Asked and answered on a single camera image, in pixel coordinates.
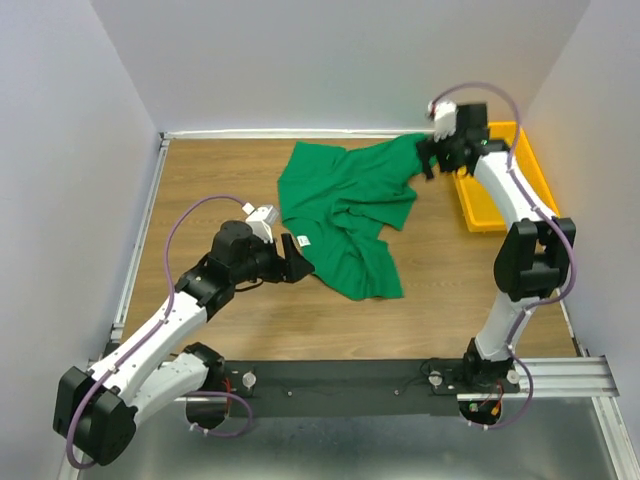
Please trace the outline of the green t shirt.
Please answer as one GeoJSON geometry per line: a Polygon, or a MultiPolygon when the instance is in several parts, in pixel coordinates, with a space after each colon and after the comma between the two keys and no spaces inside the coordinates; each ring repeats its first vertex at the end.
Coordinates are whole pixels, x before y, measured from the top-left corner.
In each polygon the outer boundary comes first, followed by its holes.
{"type": "Polygon", "coordinates": [[[359,301],[403,297],[386,226],[402,230],[417,198],[421,133],[346,149],[299,141],[277,181],[282,223],[314,274],[359,301]]]}

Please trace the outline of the yellow plastic tray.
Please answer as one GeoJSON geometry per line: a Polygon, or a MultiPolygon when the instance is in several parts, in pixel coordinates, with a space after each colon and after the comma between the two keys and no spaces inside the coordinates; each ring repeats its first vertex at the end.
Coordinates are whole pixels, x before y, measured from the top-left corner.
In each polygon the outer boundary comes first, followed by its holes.
{"type": "MultiPolygon", "coordinates": [[[[467,228],[471,232],[507,231],[510,223],[529,213],[531,207],[506,173],[506,157],[498,165],[481,165],[475,177],[456,173],[453,182],[467,228]]],[[[513,169],[529,195],[548,214],[560,214],[546,178],[524,131],[516,143],[513,169]]]]}

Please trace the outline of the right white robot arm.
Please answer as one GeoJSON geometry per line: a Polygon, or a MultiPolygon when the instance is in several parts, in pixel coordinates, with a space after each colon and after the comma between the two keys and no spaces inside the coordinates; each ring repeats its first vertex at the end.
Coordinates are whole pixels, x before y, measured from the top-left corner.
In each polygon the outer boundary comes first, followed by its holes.
{"type": "Polygon", "coordinates": [[[561,218],[530,186],[515,158],[514,142],[493,139],[483,103],[435,101],[428,107],[432,136],[417,145],[427,178],[465,170],[494,201],[507,227],[493,276],[499,293],[481,331],[470,341],[455,380],[480,392],[507,377],[515,347],[535,310],[569,289],[576,226],[561,218]]]}

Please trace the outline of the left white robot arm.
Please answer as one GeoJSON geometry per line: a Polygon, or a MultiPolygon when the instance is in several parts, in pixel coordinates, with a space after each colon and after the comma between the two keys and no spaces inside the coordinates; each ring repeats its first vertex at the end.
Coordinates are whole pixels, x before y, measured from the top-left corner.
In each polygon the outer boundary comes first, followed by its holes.
{"type": "Polygon", "coordinates": [[[72,367],[61,377],[53,428],[66,440],[69,463],[83,468],[74,454],[80,450],[91,465],[110,464],[146,419],[181,396],[236,399],[225,360],[211,348],[195,343],[169,355],[234,298],[238,285],[296,283],[313,273],[301,253],[310,244],[290,234],[279,242],[263,238],[253,222],[224,222],[210,251],[170,283],[167,300],[142,327],[90,368],[72,367]]]}

